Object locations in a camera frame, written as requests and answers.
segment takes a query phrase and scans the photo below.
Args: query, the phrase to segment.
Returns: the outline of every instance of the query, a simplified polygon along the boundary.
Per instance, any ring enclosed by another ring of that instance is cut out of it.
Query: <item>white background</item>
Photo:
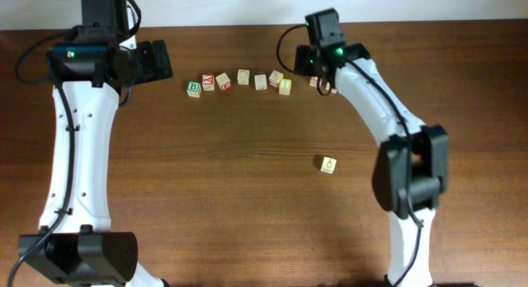
[[[527,18],[528,0],[135,0],[143,26],[299,23],[335,7],[341,21]],[[0,30],[66,28],[81,22],[80,0],[0,0]]]

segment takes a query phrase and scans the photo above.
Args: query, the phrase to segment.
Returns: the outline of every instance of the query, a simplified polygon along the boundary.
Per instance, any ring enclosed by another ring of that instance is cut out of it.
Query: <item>wooden table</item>
[[[285,26],[142,29],[165,39],[175,77],[133,89],[116,114],[108,197],[114,231],[132,231],[140,261],[173,286],[331,284],[381,279],[389,264],[385,212],[371,190],[374,140],[340,96],[305,78],[291,96],[186,95],[202,73],[270,73]],[[342,26],[373,54],[417,116],[450,134],[450,188],[431,236],[435,282],[528,285],[528,21]],[[17,239],[35,233],[50,183],[51,86],[14,78],[20,53],[52,31],[0,32],[0,285]],[[285,40],[293,65],[304,31]],[[44,49],[23,68],[46,72]],[[338,160],[333,175],[316,155]],[[16,286],[49,286],[23,266]]]

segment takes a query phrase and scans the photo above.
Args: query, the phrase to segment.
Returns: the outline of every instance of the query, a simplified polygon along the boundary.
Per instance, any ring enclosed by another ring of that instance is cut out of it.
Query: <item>wooden cube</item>
[[[336,159],[325,157],[323,159],[323,165],[321,166],[321,172],[326,172],[332,175],[333,171],[336,169],[336,164]]]
[[[267,81],[266,81],[265,74],[255,76],[255,89],[256,90],[266,90],[267,89]]]
[[[218,86],[220,87],[220,90],[225,92],[231,89],[231,80],[229,80],[227,73],[222,73],[218,76],[216,76],[216,82],[218,83]]]
[[[249,71],[247,69],[239,69],[237,80],[240,85],[249,85]]]
[[[215,76],[214,75],[201,75],[201,86],[205,91],[215,90]]]
[[[311,78],[310,78],[310,86],[311,86],[311,87],[316,87],[316,88],[317,88],[317,80],[318,80],[317,77],[311,77]],[[330,89],[330,82],[327,82],[327,90],[329,90],[329,89]]]
[[[200,98],[201,85],[198,82],[189,82],[189,85],[187,86],[187,94],[190,97]]]
[[[277,71],[273,71],[270,75],[270,85],[272,85],[275,88],[279,87],[279,82],[281,82],[282,78],[284,77],[284,74],[279,73]]]
[[[289,95],[291,91],[291,80],[281,79],[279,84],[279,94]]]

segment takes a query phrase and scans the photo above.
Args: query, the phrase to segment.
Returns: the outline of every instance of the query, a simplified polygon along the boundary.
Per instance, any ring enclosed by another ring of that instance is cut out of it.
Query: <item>brown table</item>
[[[111,136],[108,197],[114,231],[132,231],[140,261],[173,285],[331,284],[380,279],[389,229],[370,177],[374,140],[351,105],[305,78],[275,89],[186,95],[202,73],[280,68],[285,26],[144,28],[165,39],[175,78],[135,87]],[[528,21],[343,25],[385,81],[428,124],[450,133],[450,189],[431,236],[435,282],[528,285]],[[23,49],[52,31],[0,32],[0,285],[17,239],[35,233],[50,183],[50,85],[14,78]],[[285,40],[293,63],[303,31]],[[44,49],[23,73],[46,72]],[[333,175],[315,155],[337,159]],[[49,286],[23,266],[16,286]]]

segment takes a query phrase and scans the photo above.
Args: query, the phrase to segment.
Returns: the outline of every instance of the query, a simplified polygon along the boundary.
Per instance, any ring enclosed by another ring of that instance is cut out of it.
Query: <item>block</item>
[[[279,94],[289,95],[290,91],[291,91],[291,80],[284,79],[284,78],[280,80]]]
[[[310,86],[317,88],[317,80],[318,80],[317,77],[311,77],[310,78]],[[329,89],[330,89],[330,82],[327,82],[327,90],[329,90]]]
[[[189,82],[189,85],[187,86],[187,94],[190,97],[200,98],[201,85],[198,82]]]
[[[216,82],[218,83],[218,86],[220,87],[220,90],[225,92],[231,89],[231,80],[229,80],[227,73],[222,73],[218,76],[216,76]]]
[[[282,80],[283,77],[284,77],[284,74],[279,73],[277,71],[273,71],[273,73],[271,73],[270,75],[270,85],[272,85],[275,88],[278,88],[279,82]]]
[[[323,159],[323,165],[321,166],[321,172],[326,172],[332,175],[333,171],[336,169],[336,164],[336,159],[325,157]]]
[[[255,76],[255,89],[256,90],[266,90],[267,89],[267,81],[266,81],[265,74]]]
[[[239,69],[237,80],[240,85],[249,85],[249,71],[247,69]]]
[[[201,86],[205,91],[215,90],[215,76],[214,75],[201,75]]]

